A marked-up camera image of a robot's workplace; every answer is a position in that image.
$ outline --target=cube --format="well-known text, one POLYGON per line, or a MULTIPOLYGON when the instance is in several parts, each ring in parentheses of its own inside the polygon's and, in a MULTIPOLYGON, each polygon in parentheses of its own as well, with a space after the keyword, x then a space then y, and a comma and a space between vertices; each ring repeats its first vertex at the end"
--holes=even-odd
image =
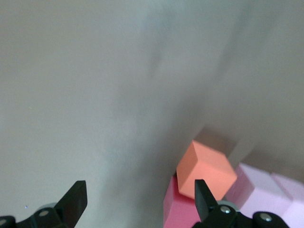
POLYGON ((291 199, 291 205, 281 218, 290 228, 304 227, 304 184, 275 173, 271 176, 291 199))
POLYGON ((191 228, 198 221, 200 221, 200 217, 195 207, 195 201, 180 195, 177 177, 174 175, 163 201, 163 227, 191 228))
POLYGON ((225 154, 192 141, 176 169, 179 192, 194 199, 194 181, 203 179, 216 200, 221 200, 237 175, 225 154))
POLYGON ((236 168, 237 181, 226 194, 245 216, 256 211, 269 211, 282 216, 291 201, 270 174, 245 164, 236 168))

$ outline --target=metal screw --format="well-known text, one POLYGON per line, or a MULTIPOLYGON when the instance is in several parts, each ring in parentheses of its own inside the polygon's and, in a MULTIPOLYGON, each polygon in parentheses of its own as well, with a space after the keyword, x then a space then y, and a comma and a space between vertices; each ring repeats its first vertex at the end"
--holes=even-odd
POLYGON ((6 219, 1 219, 0 220, 0 226, 4 225, 6 223, 6 219))
POLYGON ((221 206, 220 210, 226 214, 229 214, 231 212, 231 210, 229 209, 229 207, 226 206, 221 206))
POLYGON ((271 216, 266 213, 261 213, 260 217, 262 218, 262 220, 265 220, 267 222, 270 222, 272 220, 271 216))
POLYGON ((240 212, 239 208, 234 204, 234 203, 231 203, 229 201, 226 201, 226 200, 219 200, 218 201, 218 204, 220 206, 230 206, 232 207, 236 212, 240 212))
POLYGON ((39 216, 43 217, 43 216, 46 216, 47 214, 48 214, 48 211, 44 210, 44 211, 42 211, 42 212, 39 213, 39 216))

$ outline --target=lavender block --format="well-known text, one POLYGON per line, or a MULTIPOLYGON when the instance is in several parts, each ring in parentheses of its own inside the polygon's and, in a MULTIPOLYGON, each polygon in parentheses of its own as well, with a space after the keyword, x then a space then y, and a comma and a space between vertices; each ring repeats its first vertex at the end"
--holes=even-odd
POLYGON ((282 219, 290 228, 303 228, 304 184, 276 173, 272 173, 271 176, 292 201, 281 216, 282 219))
POLYGON ((226 194, 240 211, 252 218, 256 211, 269 211, 282 216, 291 205, 290 198, 266 171, 240 163, 237 181, 226 194))

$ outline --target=light pink block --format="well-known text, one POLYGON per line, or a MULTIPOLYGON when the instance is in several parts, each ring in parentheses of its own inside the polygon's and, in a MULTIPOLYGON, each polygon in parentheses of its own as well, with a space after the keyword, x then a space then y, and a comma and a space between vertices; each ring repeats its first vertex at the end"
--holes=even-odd
POLYGON ((227 192, 226 199, 235 203, 245 216, 252 218, 256 211, 282 216, 291 205, 289 197, 268 172, 241 163, 236 173, 237 181, 227 192))
POLYGON ((200 221, 195 201, 179 193, 177 177, 171 178, 163 201, 164 228, 192 228, 200 221))
POLYGON ((291 199, 290 207, 281 216, 290 228, 304 227, 304 184, 285 176, 272 173, 271 176, 291 199))

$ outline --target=orange cube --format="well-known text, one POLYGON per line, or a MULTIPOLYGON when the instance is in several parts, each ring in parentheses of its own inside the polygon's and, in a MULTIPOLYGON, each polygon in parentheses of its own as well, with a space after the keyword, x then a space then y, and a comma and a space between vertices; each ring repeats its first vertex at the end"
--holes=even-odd
POLYGON ((216 200, 223 199, 237 180, 227 157, 192 141, 176 169, 180 194, 194 199, 194 181, 204 179, 216 200))

